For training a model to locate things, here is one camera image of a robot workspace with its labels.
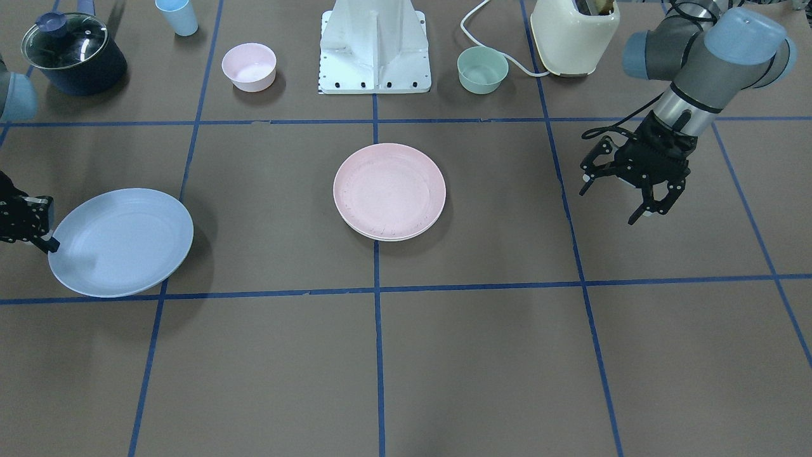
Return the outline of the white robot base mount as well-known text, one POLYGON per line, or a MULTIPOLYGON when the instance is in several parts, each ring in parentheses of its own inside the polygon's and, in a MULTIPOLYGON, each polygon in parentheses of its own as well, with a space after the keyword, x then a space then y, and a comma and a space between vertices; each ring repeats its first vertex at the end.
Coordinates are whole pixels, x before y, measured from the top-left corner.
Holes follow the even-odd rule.
POLYGON ((426 15, 411 1, 336 1, 320 24, 322 95, 411 95, 431 89, 426 15))

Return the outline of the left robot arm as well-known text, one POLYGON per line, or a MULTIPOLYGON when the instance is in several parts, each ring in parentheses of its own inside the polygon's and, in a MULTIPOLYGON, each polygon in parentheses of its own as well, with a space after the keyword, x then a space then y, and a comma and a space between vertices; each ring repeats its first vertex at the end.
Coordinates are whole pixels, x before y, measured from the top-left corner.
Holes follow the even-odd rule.
POLYGON ((664 215, 686 188, 688 158, 699 136, 740 91, 769 86, 794 69, 799 52, 778 22, 718 1, 673 1, 653 30, 633 34, 622 55, 624 72, 668 87, 641 107, 641 124, 621 122, 583 132, 598 143, 580 163, 585 194, 595 180, 614 176, 641 192, 629 217, 664 215))

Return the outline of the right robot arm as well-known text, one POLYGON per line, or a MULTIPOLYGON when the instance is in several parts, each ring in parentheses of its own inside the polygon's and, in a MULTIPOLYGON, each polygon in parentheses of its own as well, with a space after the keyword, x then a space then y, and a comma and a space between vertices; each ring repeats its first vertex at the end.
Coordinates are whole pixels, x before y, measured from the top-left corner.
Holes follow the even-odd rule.
MULTIPOLYGON (((1 61, 1 121, 28 121, 37 113, 37 93, 28 76, 8 70, 1 61)), ((1 173, 1 240, 29 243, 49 254, 60 243, 53 237, 55 207, 49 195, 32 196, 1 173)))

